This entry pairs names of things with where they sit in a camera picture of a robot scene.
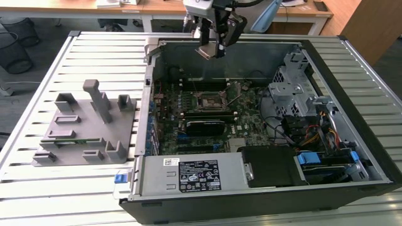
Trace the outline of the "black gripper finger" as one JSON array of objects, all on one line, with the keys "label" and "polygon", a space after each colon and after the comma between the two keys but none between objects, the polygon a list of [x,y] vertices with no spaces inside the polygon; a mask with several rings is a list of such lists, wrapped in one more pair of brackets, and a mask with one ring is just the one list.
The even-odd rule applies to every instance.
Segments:
[{"label": "black gripper finger", "polygon": [[216,58],[222,58],[226,54],[226,48],[236,43],[246,25],[246,17],[234,11],[218,10],[215,12]]},{"label": "black gripper finger", "polygon": [[210,27],[211,21],[203,18],[200,21],[200,45],[204,46],[210,43]]}]

